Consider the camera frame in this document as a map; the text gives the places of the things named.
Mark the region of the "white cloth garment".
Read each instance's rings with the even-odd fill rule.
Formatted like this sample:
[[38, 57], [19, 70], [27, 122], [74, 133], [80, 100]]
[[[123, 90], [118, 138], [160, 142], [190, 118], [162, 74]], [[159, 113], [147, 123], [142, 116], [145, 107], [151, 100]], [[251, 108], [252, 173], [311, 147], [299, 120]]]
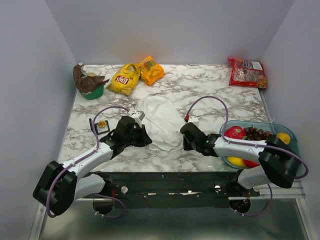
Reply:
[[135, 110], [145, 114], [142, 124], [152, 140], [147, 146], [150, 155], [167, 156], [183, 148], [180, 129], [185, 122], [168, 97], [142, 98], [137, 101]]

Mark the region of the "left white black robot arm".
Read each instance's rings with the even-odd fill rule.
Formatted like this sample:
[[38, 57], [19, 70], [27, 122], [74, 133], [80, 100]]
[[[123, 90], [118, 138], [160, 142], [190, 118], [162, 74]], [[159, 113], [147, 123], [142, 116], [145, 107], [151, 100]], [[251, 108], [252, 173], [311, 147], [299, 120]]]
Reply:
[[122, 116], [116, 128], [99, 139], [96, 147], [63, 163], [51, 161], [45, 167], [32, 196], [46, 207], [49, 217], [63, 214], [79, 198], [91, 194], [104, 198], [110, 194], [111, 185], [91, 171], [127, 147], [143, 148], [152, 143], [143, 118], [141, 111]]

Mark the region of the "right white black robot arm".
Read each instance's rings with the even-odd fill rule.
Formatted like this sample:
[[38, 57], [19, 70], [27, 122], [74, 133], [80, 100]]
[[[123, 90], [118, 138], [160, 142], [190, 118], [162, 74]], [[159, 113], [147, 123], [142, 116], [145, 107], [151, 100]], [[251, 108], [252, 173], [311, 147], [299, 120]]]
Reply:
[[249, 141], [232, 139], [223, 134], [206, 135], [192, 122], [186, 123], [180, 133], [186, 151], [194, 150], [211, 157], [237, 157], [259, 164], [242, 170], [237, 179], [230, 183], [230, 191], [236, 196], [255, 186], [270, 183], [289, 189], [301, 166], [299, 156], [276, 136], [268, 140]]

